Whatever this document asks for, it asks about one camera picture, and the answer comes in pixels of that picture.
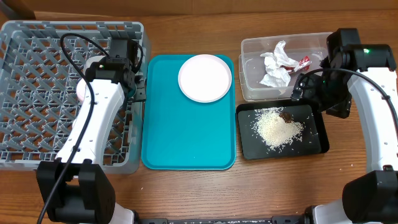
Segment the white napkin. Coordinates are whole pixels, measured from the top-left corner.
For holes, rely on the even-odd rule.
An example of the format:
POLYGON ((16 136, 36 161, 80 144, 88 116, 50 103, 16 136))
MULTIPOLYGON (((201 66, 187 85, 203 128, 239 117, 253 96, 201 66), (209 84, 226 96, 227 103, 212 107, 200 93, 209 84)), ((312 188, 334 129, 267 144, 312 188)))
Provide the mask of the white napkin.
POLYGON ((277 43, 273 52, 261 54, 261 57, 264 58, 266 74, 260 84, 280 88, 287 87, 290 83, 291 77, 287 69, 297 67, 299 62, 287 56, 284 50, 285 45, 285 41, 281 40, 277 43))

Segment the grey bowl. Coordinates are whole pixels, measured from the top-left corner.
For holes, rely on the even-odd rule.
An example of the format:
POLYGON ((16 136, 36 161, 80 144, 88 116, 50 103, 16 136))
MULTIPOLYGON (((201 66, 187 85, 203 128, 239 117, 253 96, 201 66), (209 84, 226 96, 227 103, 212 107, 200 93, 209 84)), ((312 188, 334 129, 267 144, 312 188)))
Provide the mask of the grey bowl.
POLYGON ((94 57, 90 57, 86 62, 85 65, 83 67, 83 74, 86 75, 86 71, 91 67, 91 64, 93 62, 99 62, 100 60, 102 60, 105 57, 105 55, 101 55, 101 56, 94 56, 94 57))

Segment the white rice pile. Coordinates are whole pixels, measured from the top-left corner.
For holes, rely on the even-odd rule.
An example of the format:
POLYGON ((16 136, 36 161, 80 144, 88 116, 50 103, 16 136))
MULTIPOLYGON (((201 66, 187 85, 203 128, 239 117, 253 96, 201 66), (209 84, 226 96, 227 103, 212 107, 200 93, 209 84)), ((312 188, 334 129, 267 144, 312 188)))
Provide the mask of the white rice pile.
POLYGON ((281 153, 295 140, 302 141, 305 125, 286 118, 283 107, 261 108, 254 110, 254 121, 251 121, 252 136, 259 139, 271 151, 281 153))

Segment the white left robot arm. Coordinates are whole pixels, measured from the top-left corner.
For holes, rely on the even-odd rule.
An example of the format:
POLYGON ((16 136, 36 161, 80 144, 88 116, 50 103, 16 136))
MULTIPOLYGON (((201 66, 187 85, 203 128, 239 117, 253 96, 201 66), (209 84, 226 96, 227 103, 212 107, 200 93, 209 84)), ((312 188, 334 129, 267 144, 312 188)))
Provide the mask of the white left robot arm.
POLYGON ((103 55, 89 58, 79 68, 70 65, 85 83, 80 112, 66 143, 54 161, 40 162, 36 179, 45 216, 62 223, 136 223, 136 214, 116 202, 111 182, 101 168, 113 121, 128 101, 146 100, 145 81, 139 73, 144 58, 135 40, 115 38, 109 50, 94 43, 103 55))

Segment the brown food scrap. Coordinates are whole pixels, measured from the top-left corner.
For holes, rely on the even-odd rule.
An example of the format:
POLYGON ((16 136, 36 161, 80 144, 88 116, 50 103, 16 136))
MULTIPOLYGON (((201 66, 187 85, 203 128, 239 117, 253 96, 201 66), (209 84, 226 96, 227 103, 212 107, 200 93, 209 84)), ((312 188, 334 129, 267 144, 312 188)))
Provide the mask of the brown food scrap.
POLYGON ((293 121, 292 115, 288 112, 283 111, 279 114, 279 116, 284 120, 285 123, 291 123, 293 121))

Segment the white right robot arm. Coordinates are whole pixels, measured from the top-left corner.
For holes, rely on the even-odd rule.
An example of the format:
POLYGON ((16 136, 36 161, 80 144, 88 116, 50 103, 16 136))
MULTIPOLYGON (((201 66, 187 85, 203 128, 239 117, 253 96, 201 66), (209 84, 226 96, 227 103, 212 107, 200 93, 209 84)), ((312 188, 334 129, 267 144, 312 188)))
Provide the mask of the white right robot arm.
POLYGON ((349 116, 354 102, 366 143, 366 174, 348 182, 340 199, 312 206, 309 223, 397 223, 397 64, 387 44, 362 44, 356 28, 326 39, 328 56, 302 73, 291 98, 322 112, 349 116))

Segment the large pink plate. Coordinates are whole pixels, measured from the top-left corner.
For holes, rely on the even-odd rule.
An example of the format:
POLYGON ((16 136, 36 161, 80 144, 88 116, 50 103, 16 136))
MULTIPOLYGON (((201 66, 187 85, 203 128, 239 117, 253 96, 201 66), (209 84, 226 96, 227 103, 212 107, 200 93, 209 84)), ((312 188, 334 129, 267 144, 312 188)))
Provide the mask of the large pink plate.
POLYGON ((195 55, 184 62, 178 72, 178 85, 182 93, 199 103, 220 100, 231 84, 230 68, 215 55, 195 55))

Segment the small pink bowl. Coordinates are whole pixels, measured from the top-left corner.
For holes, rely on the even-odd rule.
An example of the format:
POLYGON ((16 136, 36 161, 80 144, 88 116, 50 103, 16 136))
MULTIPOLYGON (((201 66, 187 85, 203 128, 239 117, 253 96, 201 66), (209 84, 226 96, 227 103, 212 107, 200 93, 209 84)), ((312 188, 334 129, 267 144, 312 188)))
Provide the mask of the small pink bowl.
POLYGON ((81 79, 77 86, 76 86, 76 95, 78 98, 78 104, 82 105, 84 100, 86 98, 90 97, 90 91, 87 87, 86 81, 84 81, 84 79, 81 79))

